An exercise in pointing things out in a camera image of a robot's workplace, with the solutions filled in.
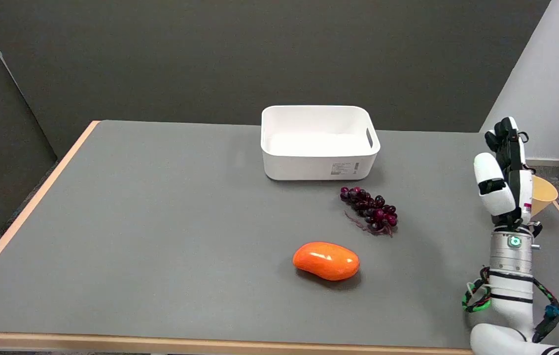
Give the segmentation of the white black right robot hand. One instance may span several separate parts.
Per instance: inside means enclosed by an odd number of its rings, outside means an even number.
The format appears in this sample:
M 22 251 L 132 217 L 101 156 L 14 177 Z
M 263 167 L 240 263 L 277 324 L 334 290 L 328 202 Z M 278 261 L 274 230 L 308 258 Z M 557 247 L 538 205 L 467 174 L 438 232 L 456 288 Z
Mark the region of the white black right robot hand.
M 475 156 L 473 167 L 479 197 L 495 227 L 505 231 L 529 229 L 538 236 L 543 227 L 532 220 L 533 176 L 526 162 L 529 135 L 513 117 L 505 117 L 484 134 L 490 152 Z

